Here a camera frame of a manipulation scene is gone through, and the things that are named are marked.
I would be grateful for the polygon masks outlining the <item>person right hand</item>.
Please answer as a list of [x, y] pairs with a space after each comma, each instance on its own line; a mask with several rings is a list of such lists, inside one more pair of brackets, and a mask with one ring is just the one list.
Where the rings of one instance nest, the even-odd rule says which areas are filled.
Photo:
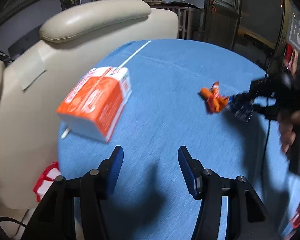
[[289, 149], [296, 139], [296, 132], [293, 130], [295, 126], [300, 127], [300, 110], [289, 115], [281, 112], [277, 120], [279, 122], [279, 133], [281, 141], [281, 151], [290, 158]]

